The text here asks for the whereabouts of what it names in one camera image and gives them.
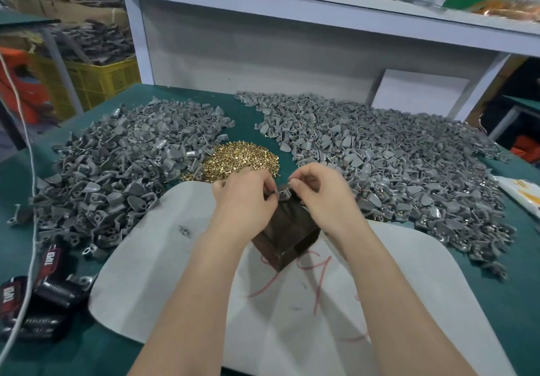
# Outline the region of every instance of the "pile of gray plastic parts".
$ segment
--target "pile of gray plastic parts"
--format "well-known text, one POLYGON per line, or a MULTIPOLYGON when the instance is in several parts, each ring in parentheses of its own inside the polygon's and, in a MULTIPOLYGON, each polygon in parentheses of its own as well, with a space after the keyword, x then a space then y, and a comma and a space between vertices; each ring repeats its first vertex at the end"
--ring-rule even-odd
POLYGON ((312 94, 241 92, 236 98, 264 113, 255 128, 275 138, 298 166, 316 161, 343 174, 367 218, 413 221, 506 278, 497 258, 516 229, 502 222, 501 193, 478 157, 507 159, 487 136, 441 116, 312 94))
MULTIPOLYGON (((428 114, 371 109, 317 95, 239 93, 265 115, 256 129, 280 143, 298 166, 317 161, 349 182, 364 215, 413 221, 416 229, 466 253, 497 277, 497 262, 516 229, 504 217, 497 183, 479 156, 505 160, 485 135, 428 114)), ((37 211, 40 247, 62 241, 85 257, 105 260, 152 209, 165 185, 193 173, 234 121, 220 107, 158 100, 117 109, 55 146, 57 174, 38 180, 30 205, 37 211)), ((17 207, 10 224, 32 216, 17 207)))
MULTIPOLYGON (((51 32, 64 60, 105 66, 135 56, 130 31, 116 24, 87 19, 84 24, 52 24, 51 32)), ((50 58, 45 45, 38 46, 36 53, 50 58)))
MULTIPOLYGON (((184 172, 203 177, 202 161, 228 140, 222 128, 233 127, 219 107, 155 99, 132 110, 118 108, 102 121, 71 135, 53 164, 57 174, 38 179, 38 245, 60 241, 82 255, 105 260, 145 213, 165 185, 184 172)), ((17 207, 12 225, 31 218, 17 207)))

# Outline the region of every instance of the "pile of brass pins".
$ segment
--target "pile of brass pins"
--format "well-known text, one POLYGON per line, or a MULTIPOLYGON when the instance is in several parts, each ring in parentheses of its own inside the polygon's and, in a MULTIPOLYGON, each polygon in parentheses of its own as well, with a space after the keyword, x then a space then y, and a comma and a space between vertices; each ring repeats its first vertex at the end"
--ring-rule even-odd
MULTIPOLYGON (((214 147, 214 154, 202 163, 204 181, 226 180, 232 172, 242 168, 267 169, 273 177, 279 176, 279 158, 265 148, 246 141, 233 141, 214 147)), ((182 180, 193 180, 193 174, 181 176, 182 180)))

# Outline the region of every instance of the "white paper sheet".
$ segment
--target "white paper sheet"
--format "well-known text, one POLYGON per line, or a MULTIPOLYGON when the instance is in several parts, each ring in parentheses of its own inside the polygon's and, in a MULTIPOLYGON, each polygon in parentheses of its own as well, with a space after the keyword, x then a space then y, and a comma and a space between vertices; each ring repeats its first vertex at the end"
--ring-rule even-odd
MULTIPOLYGON (((214 207, 210 184, 183 182, 167 191, 105 263, 90 296, 92 315, 145 342, 214 207)), ((413 229, 370 225, 478 375, 515 375, 444 246, 413 229)), ((259 376, 379 374, 354 281, 321 239, 279 274, 246 247, 229 299, 223 366, 259 376)))
POLYGON ((447 116, 469 80, 386 69, 373 108, 447 116))

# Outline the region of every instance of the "green work table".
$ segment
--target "green work table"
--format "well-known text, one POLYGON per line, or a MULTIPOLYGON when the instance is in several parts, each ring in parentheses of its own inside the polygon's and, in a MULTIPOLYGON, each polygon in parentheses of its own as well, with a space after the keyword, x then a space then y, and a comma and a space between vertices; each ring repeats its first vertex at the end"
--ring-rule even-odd
MULTIPOLYGON (((201 92, 162 86, 135 85, 113 99, 104 102, 83 116, 72 119, 64 127, 55 129, 33 145, 37 173, 51 175, 51 163, 57 158, 53 144, 63 144, 70 131, 78 133, 92 121, 111 113, 120 104, 126 107, 144 105, 159 99, 210 103, 220 106, 235 120, 236 126, 226 130, 231 141, 244 140, 267 147, 280 159, 281 177, 285 182, 296 168, 290 153, 279 150, 278 143, 262 136, 254 129, 263 114, 254 107, 246 107, 231 94, 201 92)), ((527 179, 540 184, 540 172, 530 164, 513 157, 509 164, 487 161, 494 174, 527 179)), ((31 226, 8 227, 16 203, 26 203, 30 196, 30 160, 23 150, 0 163, 0 280, 24 275, 28 270, 31 251, 31 226)), ((503 345, 519 376, 540 374, 536 360, 540 348, 540 238, 535 230, 537 222, 515 202, 505 199, 507 223, 517 227, 516 242, 510 252, 501 257, 508 268, 509 279, 500 283, 488 273, 472 266, 464 254, 449 250, 467 278, 472 291, 499 341, 503 345)), ((100 265, 81 260, 78 274, 95 274, 100 265)), ((89 314, 77 315, 70 334, 57 344, 16 344, 0 376, 121 376, 128 372, 141 345, 107 330, 89 314)), ((223 374, 234 374, 223 370, 223 374)))

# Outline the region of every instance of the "plastic bag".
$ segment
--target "plastic bag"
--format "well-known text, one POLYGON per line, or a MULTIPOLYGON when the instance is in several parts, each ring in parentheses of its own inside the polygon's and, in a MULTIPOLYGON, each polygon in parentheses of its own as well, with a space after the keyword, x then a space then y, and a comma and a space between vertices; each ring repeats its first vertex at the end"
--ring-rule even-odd
POLYGON ((484 0, 472 5, 468 11, 486 16, 539 22, 540 0, 484 0))
POLYGON ((499 187, 514 198, 518 204, 540 219, 540 187, 525 180, 514 180, 501 176, 494 177, 499 187))

